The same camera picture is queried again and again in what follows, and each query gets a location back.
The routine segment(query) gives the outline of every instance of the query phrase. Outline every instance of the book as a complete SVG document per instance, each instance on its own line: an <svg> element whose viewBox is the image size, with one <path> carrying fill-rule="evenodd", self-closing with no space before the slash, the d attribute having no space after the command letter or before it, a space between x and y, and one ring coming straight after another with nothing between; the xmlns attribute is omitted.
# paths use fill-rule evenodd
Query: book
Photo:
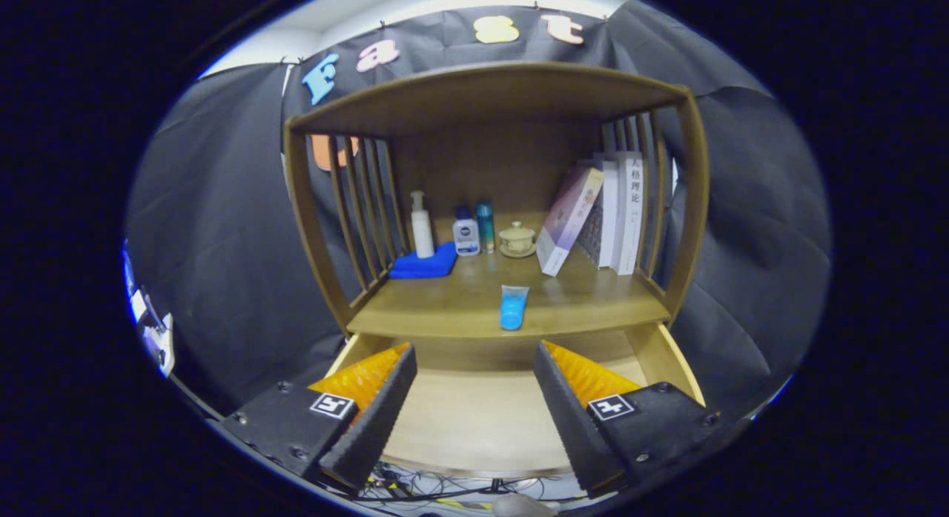
<svg viewBox="0 0 949 517"><path fill-rule="evenodd" d="M593 203L583 229L580 230L578 243L583 253L598 268L613 263L613 247L616 240L618 209L619 174L617 162L606 159L581 159L579 166L593 166L603 170L603 188Z"/></svg>
<svg viewBox="0 0 949 517"><path fill-rule="evenodd" d="M542 273L557 276L580 235L584 220L593 209L603 179L603 171L597 168L578 168L567 173L561 192L537 236L537 260Z"/></svg>
<svg viewBox="0 0 949 517"><path fill-rule="evenodd" d="M619 193L617 195L617 224L614 235L610 268L619 276L628 276L636 270L643 230L644 166L643 154L636 151L597 152L594 159L617 162Z"/></svg>

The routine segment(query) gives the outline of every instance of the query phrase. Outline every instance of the saucer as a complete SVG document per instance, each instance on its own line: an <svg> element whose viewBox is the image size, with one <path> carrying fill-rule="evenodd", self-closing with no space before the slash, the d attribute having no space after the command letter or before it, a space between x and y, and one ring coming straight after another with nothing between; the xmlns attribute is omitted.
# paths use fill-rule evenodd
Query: saucer
<svg viewBox="0 0 949 517"><path fill-rule="evenodd" d="M504 246L498 246L498 247L497 247L497 250L498 250L498 252L500 252L501 254L505 254L506 257L514 257L515 259L517 259L518 257L533 256L533 254L537 251L537 246L536 246L536 244L532 244L532 245L531 245L531 248L529 248L528 251L522 252L522 253L519 253L519 254L515 254L515 253L511 252L510 250L505 249Z"/></svg>

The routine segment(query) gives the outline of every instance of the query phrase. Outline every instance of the white pump bottle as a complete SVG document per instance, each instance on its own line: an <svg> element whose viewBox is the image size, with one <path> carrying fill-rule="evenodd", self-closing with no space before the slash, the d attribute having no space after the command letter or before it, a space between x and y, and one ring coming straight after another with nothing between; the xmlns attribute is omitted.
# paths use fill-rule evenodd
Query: white pump bottle
<svg viewBox="0 0 949 517"><path fill-rule="evenodd" d="M420 259L434 256L434 246L431 244L431 222L428 220L428 211L421 207L422 191L413 191L412 195L412 235L416 243L416 255Z"/></svg>

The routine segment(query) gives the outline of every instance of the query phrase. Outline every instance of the ceiling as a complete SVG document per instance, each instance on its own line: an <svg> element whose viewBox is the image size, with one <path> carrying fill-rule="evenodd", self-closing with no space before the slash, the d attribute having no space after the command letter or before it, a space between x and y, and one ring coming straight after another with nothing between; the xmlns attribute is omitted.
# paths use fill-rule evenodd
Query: ceiling
<svg viewBox="0 0 949 517"><path fill-rule="evenodd" d="M438 10L491 4L532 6L535 2L546 9L602 17L613 14L626 0L310 0L231 48L201 75L240 65L309 57L379 27L380 20L393 24Z"/></svg>

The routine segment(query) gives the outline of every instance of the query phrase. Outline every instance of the blue cloth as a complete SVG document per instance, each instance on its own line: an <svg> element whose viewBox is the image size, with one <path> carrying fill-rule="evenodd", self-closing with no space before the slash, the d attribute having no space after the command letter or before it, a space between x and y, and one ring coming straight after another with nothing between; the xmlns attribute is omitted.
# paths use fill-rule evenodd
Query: blue cloth
<svg viewBox="0 0 949 517"><path fill-rule="evenodd" d="M413 277L443 277L451 273L458 254L454 252L454 243L444 243L434 250L434 256L418 259L416 253L399 257L389 271L393 280L407 280Z"/></svg>

